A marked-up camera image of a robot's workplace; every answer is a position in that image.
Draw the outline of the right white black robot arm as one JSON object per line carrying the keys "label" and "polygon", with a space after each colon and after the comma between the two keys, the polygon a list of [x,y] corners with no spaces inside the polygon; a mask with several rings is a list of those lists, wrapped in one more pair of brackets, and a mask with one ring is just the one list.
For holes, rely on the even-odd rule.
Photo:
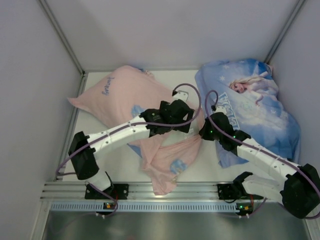
{"label": "right white black robot arm", "polygon": [[320,204],[320,177],[314,166],[298,165],[267,150],[249,134],[234,130],[223,112],[208,116],[199,134],[269,175],[242,173],[233,181],[240,191],[277,202],[298,219],[312,219],[309,214]]}

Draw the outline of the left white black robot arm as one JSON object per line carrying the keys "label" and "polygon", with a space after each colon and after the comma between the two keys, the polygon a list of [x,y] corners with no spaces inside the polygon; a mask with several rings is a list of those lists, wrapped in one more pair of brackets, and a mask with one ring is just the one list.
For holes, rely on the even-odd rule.
{"label": "left white black robot arm", "polygon": [[107,172],[102,171],[97,158],[130,142],[163,135],[170,131],[187,133],[194,109],[181,99],[169,103],[161,101],[158,109],[149,108],[132,120],[114,128],[93,133],[76,133],[68,154],[79,181],[86,181],[99,195],[110,194],[114,184]]}

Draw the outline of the blue Elsa pillow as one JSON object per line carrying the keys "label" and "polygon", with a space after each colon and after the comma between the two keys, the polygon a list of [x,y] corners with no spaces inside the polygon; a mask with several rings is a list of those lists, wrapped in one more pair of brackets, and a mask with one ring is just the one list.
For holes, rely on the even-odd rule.
{"label": "blue Elsa pillow", "polygon": [[299,124],[278,100],[272,67],[253,58],[204,64],[195,74],[203,107],[226,108],[229,123],[282,158],[299,162]]}

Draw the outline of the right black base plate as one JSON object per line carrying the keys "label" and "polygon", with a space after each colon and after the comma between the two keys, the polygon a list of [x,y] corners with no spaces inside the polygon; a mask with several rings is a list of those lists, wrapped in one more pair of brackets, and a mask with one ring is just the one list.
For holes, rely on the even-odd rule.
{"label": "right black base plate", "polygon": [[248,194],[233,183],[220,183],[217,185],[219,200],[233,203],[237,200],[262,200],[263,197],[255,194]]}

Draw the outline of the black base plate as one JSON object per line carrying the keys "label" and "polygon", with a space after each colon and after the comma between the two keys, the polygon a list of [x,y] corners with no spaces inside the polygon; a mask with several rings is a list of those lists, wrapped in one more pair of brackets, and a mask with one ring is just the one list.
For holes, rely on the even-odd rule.
{"label": "black base plate", "polygon": [[255,194],[248,194],[233,183],[220,183],[217,185],[219,200],[233,203],[237,200],[262,200],[263,197]]}
{"label": "black base plate", "polygon": [[90,183],[86,185],[84,198],[86,200],[106,200],[106,195],[115,200],[127,200],[129,194],[129,185],[124,183],[116,183],[106,190],[99,190]]}

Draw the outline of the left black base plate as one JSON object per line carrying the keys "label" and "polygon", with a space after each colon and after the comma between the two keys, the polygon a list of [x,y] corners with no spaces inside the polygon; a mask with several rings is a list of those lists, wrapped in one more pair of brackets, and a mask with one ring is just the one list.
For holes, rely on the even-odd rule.
{"label": "left black base plate", "polygon": [[115,200],[127,200],[129,194],[129,185],[124,183],[116,183],[106,190],[99,190],[90,183],[86,185],[84,198],[86,200],[106,200],[106,195]]}

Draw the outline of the aluminium mounting rail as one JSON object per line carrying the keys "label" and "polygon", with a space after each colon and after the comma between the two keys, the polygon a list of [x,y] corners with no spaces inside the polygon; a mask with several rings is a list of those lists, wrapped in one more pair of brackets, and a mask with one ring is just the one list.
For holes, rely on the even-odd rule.
{"label": "aluminium mounting rail", "polygon": [[[80,201],[85,199],[86,183],[75,181],[52,181],[44,184],[40,194],[43,201]],[[215,182],[179,182],[177,187],[166,195],[155,195],[150,182],[130,182],[128,189],[117,192],[127,195],[129,201],[218,201],[218,187]]]}

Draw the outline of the left aluminium frame post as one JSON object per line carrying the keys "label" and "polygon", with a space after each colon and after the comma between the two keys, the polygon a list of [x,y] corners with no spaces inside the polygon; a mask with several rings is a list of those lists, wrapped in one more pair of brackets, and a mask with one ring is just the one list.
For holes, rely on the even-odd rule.
{"label": "left aluminium frame post", "polygon": [[85,75],[85,70],[81,66],[78,58],[76,57],[76,54],[74,50],[72,49],[63,29],[61,28],[55,14],[53,13],[50,5],[47,3],[46,0],[37,0],[37,3],[41,7],[42,11],[44,12],[45,16],[47,17],[48,21],[50,22],[53,30],[57,34],[57,37],[61,41],[66,53],[71,58],[72,63],[75,65],[77,71],[81,76]]}

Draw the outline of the aluminium frame post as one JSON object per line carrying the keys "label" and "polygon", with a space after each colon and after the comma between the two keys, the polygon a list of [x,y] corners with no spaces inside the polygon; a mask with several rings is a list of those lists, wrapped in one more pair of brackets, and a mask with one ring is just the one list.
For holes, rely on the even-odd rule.
{"label": "aluminium frame post", "polygon": [[295,2],[292,9],[290,10],[289,15],[286,17],[282,27],[280,28],[280,31],[277,34],[273,44],[271,45],[270,50],[268,51],[268,53],[264,59],[265,63],[269,64],[272,61],[278,48],[282,44],[282,41],[285,39],[287,33],[289,32],[289,30],[293,26],[295,20],[297,19],[297,17],[299,16],[300,12],[302,11],[302,9],[304,8],[304,6],[306,5],[307,2],[308,2],[307,0],[297,0]]}
{"label": "aluminium frame post", "polygon": [[76,54],[74,50],[72,49],[63,29],[61,28],[55,14],[53,13],[50,5],[47,3],[46,0],[37,0],[37,3],[41,7],[42,11],[44,12],[45,16],[47,17],[48,21],[50,22],[53,30],[57,34],[57,37],[61,41],[66,53],[71,58],[72,63],[75,65],[77,71],[81,76],[85,75],[85,70],[81,66],[78,58],[76,57]]}

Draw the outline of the right aluminium frame post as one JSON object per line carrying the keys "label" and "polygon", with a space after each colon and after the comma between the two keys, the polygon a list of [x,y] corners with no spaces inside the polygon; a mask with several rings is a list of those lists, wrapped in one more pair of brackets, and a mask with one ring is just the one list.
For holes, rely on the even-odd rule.
{"label": "right aluminium frame post", "polygon": [[269,64],[272,61],[278,48],[282,44],[282,41],[285,39],[287,33],[289,32],[289,30],[293,26],[295,20],[297,19],[297,17],[299,16],[300,12],[302,11],[302,9],[304,8],[304,6],[306,5],[307,2],[308,2],[307,0],[297,0],[295,2],[292,9],[290,10],[289,15],[286,17],[282,27],[280,28],[280,31],[277,34],[273,44],[271,45],[270,50],[268,51],[268,53],[264,59],[265,63]]}

